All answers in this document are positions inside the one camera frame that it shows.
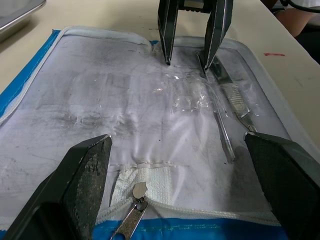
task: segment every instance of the blue fabric edge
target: blue fabric edge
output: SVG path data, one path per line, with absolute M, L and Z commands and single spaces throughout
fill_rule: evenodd
M 121 221 L 108 220 L 96 225 L 93 239 L 110 239 L 120 223 Z M 0 231 L 0 239 L 5 233 Z M 280 226 L 242 220 L 158 218 L 142 220 L 131 239 L 288 240 L 288 237 Z
M 5 113 L 7 106 L 10 102 L 21 93 L 24 84 L 29 79 L 33 71 L 39 65 L 45 54 L 56 40 L 60 30 L 52 30 L 50 37 L 42 45 L 42 47 L 36 52 L 33 58 L 25 65 L 25 67 L 19 72 L 19 74 L 13 79 L 13 81 L 6 87 L 6 89 L 0 94 L 0 117 Z

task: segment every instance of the white zipper tape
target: white zipper tape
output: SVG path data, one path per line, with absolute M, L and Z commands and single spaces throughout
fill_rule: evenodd
M 281 226 L 276 217 L 271 212 L 227 212 L 227 211 L 203 211 L 197 209 L 187 209 L 175 207 L 154 201 L 148 197 L 145 200 L 153 206 L 163 218 L 180 218 L 180 219 L 235 219 L 246 222 L 269 225 Z M 112 220 L 120 211 L 134 202 L 133 198 L 126 199 L 118 204 L 109 207 L 106 210 L 99 212 L 96 224 L 103 223 L 107 220 Z

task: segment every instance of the white table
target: white table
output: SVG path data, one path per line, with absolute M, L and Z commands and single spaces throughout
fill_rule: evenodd
M 52 29 L 84 25 L 134 32 L 158 40 L 158 4 L 159 0 L 47 0 L 26 28 L 0 44 L 0 93 L 47 40 Z M 176 35 L 204 37 L 208 16 L 179 11 Z M 232 24 L 226 37 L 250 48 L 292 110 L 292 118 L 320 148 L 320 65 L 259 0 L 234 0 Z

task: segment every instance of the zipper pouch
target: zipper pouch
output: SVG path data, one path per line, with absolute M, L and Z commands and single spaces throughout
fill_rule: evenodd
M 0 96 L 0 228 L 8 229 L 70 147 L 110 134 L 94 239 L 113 234 L 133 208 L 139 183 L 148 207 L 133 239 L 287 239 L 261 190 L 243 141 L 246 128 L 214 75 L 203 76 L 197 57 L 203 44 L 177 37 L 168 66 L 160 43 L 134 33 L 54 32 L 30 74 Z M 217 56 L 257 130 L 291 139 L 261 88 L 270 79 L 253 54 L 225 39 Z M 217 111 L 235 159 L 226 154 Z

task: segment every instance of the zipper pull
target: zipper pull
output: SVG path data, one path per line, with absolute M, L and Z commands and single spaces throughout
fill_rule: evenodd
M 134 234 L 142 216 L 144 215 L 148 202 L 144 199 L 147 194 L 146 182 L 138 182 L 134 185 L 132 195 L 134 197 L 134 205 L 119 227 L 112 234 L 111 239 L 117 234 L 122 234 L 125 240 L 129 240 Z

